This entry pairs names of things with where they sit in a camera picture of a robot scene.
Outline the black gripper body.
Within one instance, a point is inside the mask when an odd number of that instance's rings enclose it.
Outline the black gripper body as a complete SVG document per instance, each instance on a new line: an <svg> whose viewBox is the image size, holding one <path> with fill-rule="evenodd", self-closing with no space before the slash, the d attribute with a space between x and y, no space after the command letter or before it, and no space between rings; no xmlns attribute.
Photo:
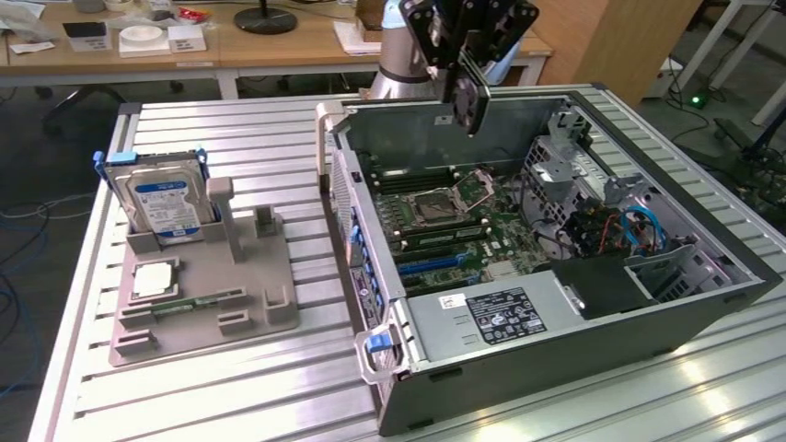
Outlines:
<svg viewBox="0 0 786 442"><path fill-rule="evenodd" d="M448 30L478 30L486 21L488 0L445 0L441 17Z"/></svg>

